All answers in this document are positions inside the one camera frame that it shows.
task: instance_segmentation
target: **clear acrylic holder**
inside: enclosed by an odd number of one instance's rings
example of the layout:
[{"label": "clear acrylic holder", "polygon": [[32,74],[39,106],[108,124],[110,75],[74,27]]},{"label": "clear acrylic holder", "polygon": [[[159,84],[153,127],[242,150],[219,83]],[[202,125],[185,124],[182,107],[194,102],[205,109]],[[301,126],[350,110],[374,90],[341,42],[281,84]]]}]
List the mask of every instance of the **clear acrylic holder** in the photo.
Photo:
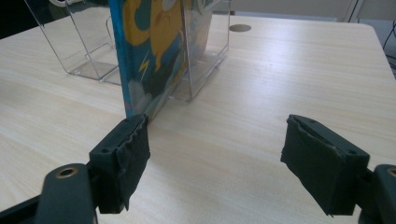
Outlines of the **clear acrylic holder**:
[{"label": "clear acrylic holder", "polygon": [[170,98],[191,101],[228,52],[231,1],[183,2],[188,67]]},{"label": "clear acrylic holder", "polygon": [[120,85],[107,1],[65,2],[58,7],[49,0],[25,0],[68,74]]}]

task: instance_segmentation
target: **colorful book cover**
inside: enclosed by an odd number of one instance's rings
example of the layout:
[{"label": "colorful book cover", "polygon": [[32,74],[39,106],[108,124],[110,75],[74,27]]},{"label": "colorful book cover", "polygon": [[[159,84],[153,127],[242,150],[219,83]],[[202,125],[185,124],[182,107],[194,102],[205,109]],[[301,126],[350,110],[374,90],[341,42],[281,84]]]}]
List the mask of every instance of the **colorful book cover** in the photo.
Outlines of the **colorful book cover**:
[{"label": "colorful book cover", "polygon": [[151,119],[187,68],[182,0],[109,0],[127,117]]}]

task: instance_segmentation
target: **light wood table surface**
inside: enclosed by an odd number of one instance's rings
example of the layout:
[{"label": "light wood table surface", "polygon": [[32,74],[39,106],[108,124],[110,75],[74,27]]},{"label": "light wood table surface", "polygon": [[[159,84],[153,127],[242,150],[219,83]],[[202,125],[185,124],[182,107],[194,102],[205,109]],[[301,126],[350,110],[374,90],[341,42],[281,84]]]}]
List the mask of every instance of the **light wood table surface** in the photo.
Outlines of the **light wood table surface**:
[{"label": "light wood table surface", "polygon": [[[99,223],[357,223],[326,217],[281,163],[289,114],[396,164],[396,81],[372,28],[231,17],[230,52],[192,103],[148,126],[130,211]],[[88,153],[124,118],[120,86],[67,75],[38,28],[0,40],[0,210]]]}]

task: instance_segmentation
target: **yellow cartoon character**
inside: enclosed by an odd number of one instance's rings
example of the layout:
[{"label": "yellow cartoon character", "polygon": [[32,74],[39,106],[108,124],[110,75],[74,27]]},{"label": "yellow cartoon character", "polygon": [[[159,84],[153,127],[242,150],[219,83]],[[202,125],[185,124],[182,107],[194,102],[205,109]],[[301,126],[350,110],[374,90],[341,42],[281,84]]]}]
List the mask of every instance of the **yellow cartoon character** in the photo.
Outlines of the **yellow cartoon character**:
[{"label": "yellow cartoon character", "polygon": [[126,0],[123,6],[123,24],[127,41],[138,46],[149,39],[155,57],[155,71],[161,67],[161,59],[182,28],[180,0],[151,0],[149,28],[141,30],[135,22],[135,14],[145,0]]}]

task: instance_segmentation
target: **blue book cover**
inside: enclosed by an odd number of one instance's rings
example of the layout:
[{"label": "blue book cover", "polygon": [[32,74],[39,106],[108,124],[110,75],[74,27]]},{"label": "blue book cover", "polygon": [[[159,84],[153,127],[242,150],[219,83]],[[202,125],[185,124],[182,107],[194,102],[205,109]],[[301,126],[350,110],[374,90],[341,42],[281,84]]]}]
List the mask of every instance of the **blue book cover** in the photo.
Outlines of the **blue book cover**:
[{"label": "blue book cover", "polygon": [[151,119],[187,69],[182,0],[109,0],[126,116]]}]

